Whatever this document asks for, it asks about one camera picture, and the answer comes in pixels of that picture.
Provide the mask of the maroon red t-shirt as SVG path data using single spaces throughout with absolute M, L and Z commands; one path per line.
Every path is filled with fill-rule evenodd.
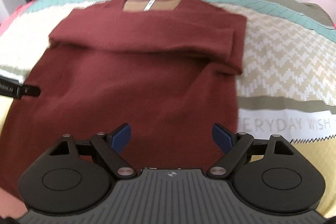
M 122 157 L 135 169 L 200 168 L 221 156 L 215 123 L 236 131 L 236 79 L 247 20 L 201 0 L 130 12 L 126 0 L 74 9 L 25 83 L 1 133 L 1 187 L 18 196 L 21 174 L 66 133 L 86 139 L 131 126 Z

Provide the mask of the pink red blanket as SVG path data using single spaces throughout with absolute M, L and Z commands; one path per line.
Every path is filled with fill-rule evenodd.
M 1 23 L 1 35 L 8 29 L 11 23 L 19 16 L 21 16 L 35 1 L 30 1 L 25 5 L 19 6 L 4 22 Z

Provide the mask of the patterned beige teal bedspread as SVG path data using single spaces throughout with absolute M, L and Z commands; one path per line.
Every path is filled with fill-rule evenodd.
M 36 0 L 1 35 L 1 68 L 24 82 L 74 9 L 112 0 Z M 126 0 L 125 11 L 172 10 L 180 0 Z M 318 211 L 335 216 L 335 28 L 320 7 L 294 0 L 201 0 L 246 18 L 235 77 L 237 130 L 281 134 L 322 173 Z M 1 98 L 1 133 L 12 103 Z

